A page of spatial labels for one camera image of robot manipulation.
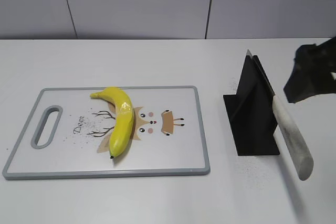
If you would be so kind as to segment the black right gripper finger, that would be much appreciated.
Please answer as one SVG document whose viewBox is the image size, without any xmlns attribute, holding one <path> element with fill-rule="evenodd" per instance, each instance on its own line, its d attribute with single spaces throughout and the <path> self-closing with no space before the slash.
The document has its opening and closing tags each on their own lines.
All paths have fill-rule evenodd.
<svg viewBox="0 0 336 224">
<path fill-rule="evenodd" d="M 294 64 L 291 75 L 284 86 L 284 93 L 289 103 L 297 103 L 319 94 L 318 79 L 315 72 L 306 72 Z"/>
</svg>

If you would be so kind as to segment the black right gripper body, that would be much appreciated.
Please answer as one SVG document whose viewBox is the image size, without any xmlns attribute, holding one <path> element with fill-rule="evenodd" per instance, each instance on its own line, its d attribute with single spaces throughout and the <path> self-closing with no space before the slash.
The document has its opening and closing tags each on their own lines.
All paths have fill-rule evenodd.
<svg viewBox="0 0 336 224">
<path fill-rule="evenodd" d="M 300 46 L 295 53 L 294 64 L 306 72 L 315 72 L 319 94 L 335 93 L 335 37 L 320 45 Z"/>
</svg>

